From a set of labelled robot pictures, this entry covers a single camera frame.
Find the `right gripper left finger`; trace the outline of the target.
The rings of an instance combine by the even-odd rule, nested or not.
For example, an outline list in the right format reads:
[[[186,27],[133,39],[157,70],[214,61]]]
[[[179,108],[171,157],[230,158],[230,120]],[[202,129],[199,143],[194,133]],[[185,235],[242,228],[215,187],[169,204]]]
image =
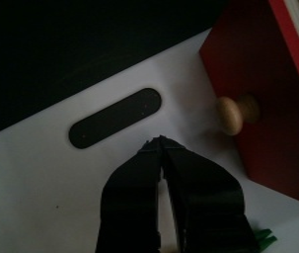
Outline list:
[[[103,188],[95,253],[159,253],[159,139],[118,167]]]

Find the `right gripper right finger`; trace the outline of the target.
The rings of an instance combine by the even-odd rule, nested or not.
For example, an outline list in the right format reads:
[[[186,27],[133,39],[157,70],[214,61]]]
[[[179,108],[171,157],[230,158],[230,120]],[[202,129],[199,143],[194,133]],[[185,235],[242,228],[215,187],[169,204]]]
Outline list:
[[[181,253],[257,253],[239,181],[175,140],[159,138]]]

